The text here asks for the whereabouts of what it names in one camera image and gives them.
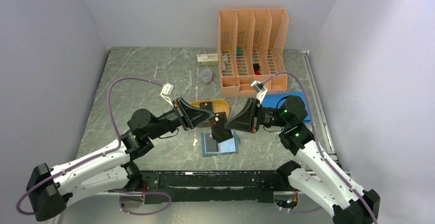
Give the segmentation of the yellow oval tray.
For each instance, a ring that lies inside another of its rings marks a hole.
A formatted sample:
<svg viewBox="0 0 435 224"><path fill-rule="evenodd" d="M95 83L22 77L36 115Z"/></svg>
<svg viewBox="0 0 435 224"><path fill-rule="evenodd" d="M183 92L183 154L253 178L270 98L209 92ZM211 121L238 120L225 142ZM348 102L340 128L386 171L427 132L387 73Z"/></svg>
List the yellow oval tray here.
<svg viewBox="0 0 435 224"><path fill-rule="evenodd" d="M197 100L193 101L190 104L196 108L200 108L199 104L202 102L212 102L213 106L213 112L226 112L227 117L230 114L229 105L224 99L213 99L213 100ZM205 128L210 127L209 120L202 122L199 126L199 128Z"/></svg>

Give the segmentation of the black VIP credit card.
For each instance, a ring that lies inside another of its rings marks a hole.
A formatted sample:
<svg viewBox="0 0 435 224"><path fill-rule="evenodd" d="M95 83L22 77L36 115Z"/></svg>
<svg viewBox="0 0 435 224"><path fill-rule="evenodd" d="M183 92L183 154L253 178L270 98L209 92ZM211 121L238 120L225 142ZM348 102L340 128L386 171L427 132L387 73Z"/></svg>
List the black VIP credit card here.
<svg viewBox="0 0 435 224"><path fill-rule="evenodd" d="M221 143L233 138L232 131L230 129L225 128L226 123L227 123L226 112L216 112L215 117L209 119L212 138L217 143Z"/></svg>

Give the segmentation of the blue leather card holder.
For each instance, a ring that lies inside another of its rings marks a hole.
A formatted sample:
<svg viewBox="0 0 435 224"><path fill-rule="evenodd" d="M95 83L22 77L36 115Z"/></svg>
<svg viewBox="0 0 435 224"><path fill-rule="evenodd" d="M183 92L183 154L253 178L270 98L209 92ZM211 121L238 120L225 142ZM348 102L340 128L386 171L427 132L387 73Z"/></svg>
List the blue leather card holder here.
<svg viewBox="0 0 435 224"><path fill-rule="evenodd" d="M206 153L205 151L205 138L212 137L212 133L201 133L201 145L202 145L202 155L203 157L211 157L217 155L228 155L228 154L238 154L239 144L241 143L238 135L233 132L233 138L227 141L218 143L219 151L217 153Z"/></svg>

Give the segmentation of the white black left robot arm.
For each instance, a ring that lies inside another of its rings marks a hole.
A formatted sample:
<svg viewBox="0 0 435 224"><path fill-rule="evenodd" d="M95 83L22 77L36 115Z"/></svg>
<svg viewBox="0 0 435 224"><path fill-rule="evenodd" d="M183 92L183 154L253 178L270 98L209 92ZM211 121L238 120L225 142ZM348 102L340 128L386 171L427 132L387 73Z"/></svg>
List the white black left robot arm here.
<svg viewBox="0 0 435 224"><path fill-rule="evenodd" d="M183 98L173 101L172 109L159 117L147 109L136 110L120 140L63 165L43 163L33 169L26 187L33 215L37 221L46 221L94 194L139 189L143 177L134 160L153 149L153 139L179 128L188 131L214 117L214 112L194 107Z"/></svg>

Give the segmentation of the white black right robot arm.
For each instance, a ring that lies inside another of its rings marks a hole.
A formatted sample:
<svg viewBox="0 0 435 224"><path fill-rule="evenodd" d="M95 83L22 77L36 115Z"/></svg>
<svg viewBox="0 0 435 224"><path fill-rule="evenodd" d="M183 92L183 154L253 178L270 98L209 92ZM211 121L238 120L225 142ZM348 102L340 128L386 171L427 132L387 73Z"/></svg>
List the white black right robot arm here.
<svg viewBox="0 0 435 224"><path fill-rule="evenodd" d="M259 100L250 98L225 128L255 133L259 126L281 127L279 138L284 148L316 176L291 160L278 168L278 186L302 191L328 212L333 223L377 223L379 194L365 190L332 160L304 124L307 115L305 103L298 96L289 96L279 108L263 107Z"/></svg>

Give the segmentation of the clear small jar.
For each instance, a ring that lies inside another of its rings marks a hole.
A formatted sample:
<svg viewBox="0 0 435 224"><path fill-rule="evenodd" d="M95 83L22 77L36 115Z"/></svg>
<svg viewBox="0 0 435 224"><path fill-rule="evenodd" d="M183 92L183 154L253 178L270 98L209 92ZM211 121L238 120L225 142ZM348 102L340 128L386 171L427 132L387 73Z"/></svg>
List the clear small jar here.
<svg viewBox="0 0 435 224"><path fill-rule="evenodd" d="M210 69L203 69L201 71L201 79L205 84L210 84L212 82L213 73Z"/></svg>

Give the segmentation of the red black item in organizer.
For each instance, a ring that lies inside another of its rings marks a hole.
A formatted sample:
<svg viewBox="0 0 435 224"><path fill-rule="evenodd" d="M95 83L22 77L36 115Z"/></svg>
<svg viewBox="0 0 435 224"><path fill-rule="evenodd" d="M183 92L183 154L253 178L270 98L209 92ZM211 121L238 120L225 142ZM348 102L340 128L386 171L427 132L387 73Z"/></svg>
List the red black item in organizer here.
<svg viewBox="0 0 435 224"><path fill-rule="evenodd" d="M253 71L255 75L261 75L261 67L259 64L253 64Z"/></svg>

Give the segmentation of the white small carton box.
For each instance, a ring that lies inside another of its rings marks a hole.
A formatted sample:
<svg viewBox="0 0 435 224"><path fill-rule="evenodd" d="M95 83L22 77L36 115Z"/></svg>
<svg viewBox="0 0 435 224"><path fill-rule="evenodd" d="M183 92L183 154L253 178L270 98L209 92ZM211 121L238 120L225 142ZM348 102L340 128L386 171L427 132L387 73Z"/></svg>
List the white small carton box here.
<svg viewBox="0 0 435 224"><path fill-rule="evenodd" d="M197 63L200 66L217 65L219 63L218 54L198 54Z"/></svg>

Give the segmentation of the clear plastic clip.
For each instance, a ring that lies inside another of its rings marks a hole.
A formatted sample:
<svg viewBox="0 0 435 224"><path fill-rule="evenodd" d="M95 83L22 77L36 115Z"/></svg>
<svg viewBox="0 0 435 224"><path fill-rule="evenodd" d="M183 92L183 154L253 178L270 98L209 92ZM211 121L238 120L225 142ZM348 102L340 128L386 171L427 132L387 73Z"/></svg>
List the clear plastic clip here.
<svg viewBox="0 0 435 224"><path fill-rule="evenodd" d="M223 71L226 70L226 63L228 63L228 61L229 61L228 55L226 54L221 55L220 62L221 62L221 69Z"/></svg>

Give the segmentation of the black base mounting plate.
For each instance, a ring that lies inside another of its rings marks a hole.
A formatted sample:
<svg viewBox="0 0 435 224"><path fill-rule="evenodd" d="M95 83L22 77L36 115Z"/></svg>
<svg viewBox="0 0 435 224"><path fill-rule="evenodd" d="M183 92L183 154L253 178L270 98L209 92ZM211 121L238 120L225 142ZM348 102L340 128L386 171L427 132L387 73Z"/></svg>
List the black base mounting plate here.
<svg viewBox="0 0 435 224"><path fill-rule="evenodd" d="M293 196L293 187L277 170L141 171L129 177L122 191L152 193L145 204L173 202L245 201L275 203Z"/></svg>

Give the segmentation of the orange plastic file organizer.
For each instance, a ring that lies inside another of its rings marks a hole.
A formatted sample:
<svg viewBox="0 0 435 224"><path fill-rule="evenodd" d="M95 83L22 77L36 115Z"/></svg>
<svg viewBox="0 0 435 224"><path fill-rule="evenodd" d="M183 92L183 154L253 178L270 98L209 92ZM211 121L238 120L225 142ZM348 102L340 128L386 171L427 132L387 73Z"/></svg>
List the orange plastic file organizer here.
<svg viewBox="0 0 435 224"><path fill-rule="evenodd" d="M217 54L221 95L255 96L253 80L260 82L285 71L283 51L289 25L285 9L221 9L217 21ZM237 47L243 55L236 56ZM226 70L221 69L221 55L228 55ZM255 75L259 64L261 75Z"/></svg>

